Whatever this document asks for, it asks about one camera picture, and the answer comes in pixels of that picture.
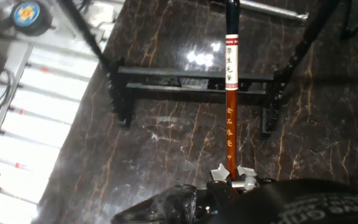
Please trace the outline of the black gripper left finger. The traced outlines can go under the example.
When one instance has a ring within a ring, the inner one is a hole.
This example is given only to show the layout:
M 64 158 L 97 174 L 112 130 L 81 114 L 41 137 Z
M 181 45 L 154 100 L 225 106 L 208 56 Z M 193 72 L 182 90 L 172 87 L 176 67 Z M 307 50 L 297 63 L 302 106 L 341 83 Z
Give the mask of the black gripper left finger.
M 231 184 L 230 172 L 220 163 L 217 169 L 210 170 L 212 181 L 206 184 L 208 190 L 218 195 L 228 195 Z

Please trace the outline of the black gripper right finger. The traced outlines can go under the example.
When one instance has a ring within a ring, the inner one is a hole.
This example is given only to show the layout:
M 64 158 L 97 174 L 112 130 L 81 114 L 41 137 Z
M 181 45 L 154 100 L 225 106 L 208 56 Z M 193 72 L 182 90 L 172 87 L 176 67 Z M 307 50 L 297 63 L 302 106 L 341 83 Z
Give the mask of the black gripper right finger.
M 238 166 L 237 173 L 243 177 L 242 181 L 232 181 L 232 187 L 236 190 L 249 191 L 257 186 L 257 174 L 255 170 L 247 167 Z

